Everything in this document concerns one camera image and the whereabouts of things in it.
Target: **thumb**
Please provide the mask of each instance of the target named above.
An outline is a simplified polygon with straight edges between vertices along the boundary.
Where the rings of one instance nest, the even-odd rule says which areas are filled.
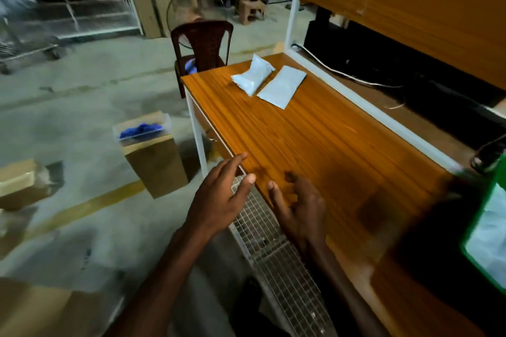
[[[288,209],[284,202],[283,194],[281,193],[281,189],[279,189],[278,184],[276,184],[274,181],[269,181],[267,184],[267,189],[269,189],[269,198],[271,199],[273,212],[276,217],[278,219],[280,217],[287,218],[290,209]]]
[[[237,188],[237,192],[234,194],[234,197],[232,197],[234,205],[237,205],[240,208],[239,210],[241,210],[244,206],[246,198],[250,194],[251,188],[253,187],[255,181],[256,175],[254,173],[246,175],[246,177],[244,177],[244,179],[241,181],[239,188]]]

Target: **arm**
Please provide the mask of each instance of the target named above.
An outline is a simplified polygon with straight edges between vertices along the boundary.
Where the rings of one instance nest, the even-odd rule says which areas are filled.
[[[284,233],[306,261],[320,289],[339,336],[390,336],[383,324],[357,292],[325,242],[325,201],[310,180],[293,173],[297,202],[288,207],[279,186],[270,181],[269,196]]]
[[[163,337],[172,308],[190,270],[209,240],[228,227],[241,211],[256,176],[247,175],[235,195],[235,171],[247,157],[237,155],[214,167],[200,185],[184,225],[178,229],[160,262],[104,337]]]

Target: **wire grid shelf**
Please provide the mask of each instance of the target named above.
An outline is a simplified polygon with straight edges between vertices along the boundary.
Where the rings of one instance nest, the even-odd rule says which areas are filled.
[[[242,179],[242,176],[235,179],[234,193]],[[252,268],[270,287],[296,335],[332,334],[328,333],[333,330],[332,321],[316,283],[255,187],[233,225],[240,237],[238,241],[249,253]]]

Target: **cart wheel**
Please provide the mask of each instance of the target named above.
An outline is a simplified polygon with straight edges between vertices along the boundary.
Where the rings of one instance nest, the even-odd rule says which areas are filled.
[[[48,49],[47,51],[45,51],[45,53],[50,60],[60,59],[60,52],[58,51],[57,48]]]
[[[12,73],[12,71],[5,63],[0,63],[0,72],[3,73],[4,75],[10,75]]]

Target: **drawer handle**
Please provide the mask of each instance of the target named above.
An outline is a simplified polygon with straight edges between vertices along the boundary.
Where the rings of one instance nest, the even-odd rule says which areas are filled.
[[[212,129],[208,129],[208,130],[206,131],[207,138],[208,138],[210,141],[212,141],[212,142],[215,142],[215,143],[216,143],[216,142],[218,142],[218,139],[213,139],[211,136],[209,136],[209,132],[211,132],[211,131],[212,131]]]

